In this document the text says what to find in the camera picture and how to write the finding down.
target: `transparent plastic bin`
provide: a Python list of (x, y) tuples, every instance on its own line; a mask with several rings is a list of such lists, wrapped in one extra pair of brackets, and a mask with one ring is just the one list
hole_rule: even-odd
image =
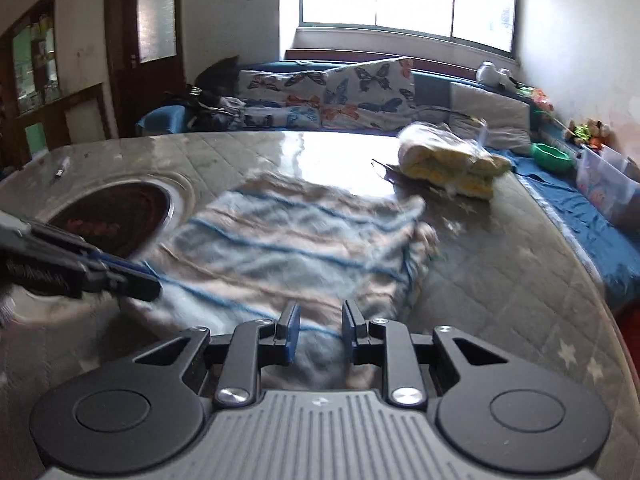
[(625, 157), (606, 146), (602, 156), (585, 148), (576, 183), (609, 222), (637, 231), (640, 229), (640, 184), (624, 174), (627, 164)]

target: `sofa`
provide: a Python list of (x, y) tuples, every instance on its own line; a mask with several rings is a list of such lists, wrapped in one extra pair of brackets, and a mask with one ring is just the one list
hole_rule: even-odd
[[(254, 71), (254, 72), (267, 72), (275, 74), (290, 74), (306, 71), (335, 71), (347, 68), (353, 63), (348, 62), (324, 62), (324, 61), (278, 61), (268, 63), (249, 64), (241, 66), (242, 71)], [(440, 75), (431, 72), (424, 72), (421, 70), (411, 70), (415, 81), (415, 96), (414, 104), (417, 107), (431, 106), (431, 107), (452, 107), (452, 85), (466, 85), (473, 88), (478, 88), (491, 92), (493, 94), (500, 94), (505, 97), (523, 102), (529, 105), (529, 122), (530, 130), (537, 131), (540, 126), (541, 116), (536, 113), (538, 108), (534, 102), (519, 94), (514, 94), (508, 91), (499, 91), (495, 88), (490, 88), (481, 85), (475, 81), (455, 78), (446, 75)], [(161, 135), (161, 134), (176, 134), (190, 132), (190, 122), (193, 118), (193, 114), (180, 105), (172, 105), (156, 108), (151, 111), (145, 117), (138, 122), (138, 134), (140, 136), (149, 135)], [(360, 134), (373, 134), (373, 135), (388, 135), (394, 136), (399, 128), (387, 131), (381, 131), (380, 129), (373, 128), (342, 128), (342, 131), (349, 131)]]

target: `butterfly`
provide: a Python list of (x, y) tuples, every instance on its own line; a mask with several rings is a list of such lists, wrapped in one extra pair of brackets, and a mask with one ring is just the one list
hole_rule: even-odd
[(347, 104), (347, 87), (349, 86), (349, 78), (345, 77), (335, 88), (335, 92), (329, 89), (324, 91), (324, 104), (327, 105), (344, 105)]
[(351, 119), (358, 120), (360, 118), (360, 114), (358, 113), (358, 109), (355, 106), (343, 106), (339, 108), (326, 108), (322, 111), (322, 117), (325, 119), (329, 119), (333, 121), (338, 115), (346, 115)]
[(317, 95), (311, 97), (311, 99), (301, 99), (291, 94), (287, 96), (287, 106), (311, 106), (312, 108), (320, 107), (320, 98)]
[(400, 66), (402, 67), (402, 76), (409, 79), (411, 77), (411, 69), (414, 67), (413, 59), (400, 59)]
[(381, 66), (378, 69), (378, 71), (376, 72), (376, 75), (371, 75), (362, 67), (359, 67), (359, 66), (354, 67), (354, 70), (356, 71), (356, 75), (358, 76), (358, 79), (360, 79), (360, 91), (368, 92), (369, 87), (372, 85), (374, 81), (378, 83), (380, 85), (380, 88), (382, 88), (383, 90), (391, 90), (389, 79), (386, 78), (386, 76), (389, 75), (390, 66), (391, 66), (391, 63), (385, 63), (383, 66)]
[(298, 72), (284, 82), (286, 88), (293, 86), (306, 78), (311, 79), (316, 84), (326, 86), (326, 75), (324, 72)]
[(282, 103), (265, 99), (245, 99), (244, 102), (247, 107), (282, 108)]
[(270, 78), (266, 78), (262, 74), (254, 75), (254, 78), (252, 78), (251, 82), (247, 85), (247, 89), (251, 90), (253, 88), (264, 87), (264, 88), (266, 88), (268, 90), (273, 90), (273, 91), (279, 92), (280, 89), (276, 86), (276, 83), (274, 83), (272, 81), (273, 81), (273, 79), (271, 77)]
[(369, 110), (370, 112), (397, 112), (398, 107), (402, 104), (402, 99), (399, 97), (394, 97), (393, 99), (389, 99), (383, 105), (379, 105), (376, 103), (360, 103), (358, 108), (362, 108), (363, 110)]
[(253, 117), (251, 115), (245, 115), (244, 125), (249, 128), (273, 128), (273, 116)]
[(409, 106), (414, 106), (415, 94), (406, 88), (400, 88), (399, 92), (402, 94), (402, 97), (406, 99), (409, 103)]
[(296, 122), (304, 118), (309, 119), (309, 121), (313, 123), (319, 123), (318, 112), (316, 110), (303, 106), (295, 106), (291, 109), (289, 115), (287, 116), (287, 128), (295, 128)]

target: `triangular cutout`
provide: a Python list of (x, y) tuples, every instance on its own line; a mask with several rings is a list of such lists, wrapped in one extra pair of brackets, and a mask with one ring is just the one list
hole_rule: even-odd
[(467, 341), (466, 339), (456, 338), (454, 339), (456, 345), (462, 352), (462, 355), (473, 366), (487, 366), (487, 365), (501, 365), (507, 362), (496, 354), (485, 350), (484, 348)]
[(189, 339), (187, 337), (171, 341), (160, 348), (153, 349), (148, 354), (140, 356), (135, 362), (142, 365), (170, 366), (175, 363), (175, 360), (188, 343)]

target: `gray ribbed plate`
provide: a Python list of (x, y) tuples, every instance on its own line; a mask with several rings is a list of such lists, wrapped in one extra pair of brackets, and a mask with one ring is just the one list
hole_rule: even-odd
[[(52, 470), (43, 478), (76, 477)], [(513, 479), (465, 463), (440, 441), (423, 414), (391, 408), (372, 390), (267, 391), (255, 406), (219, 413), (202, 439), (176, 460), (129, 478)], [(596, 477), (583, 470), (558, 478)]]

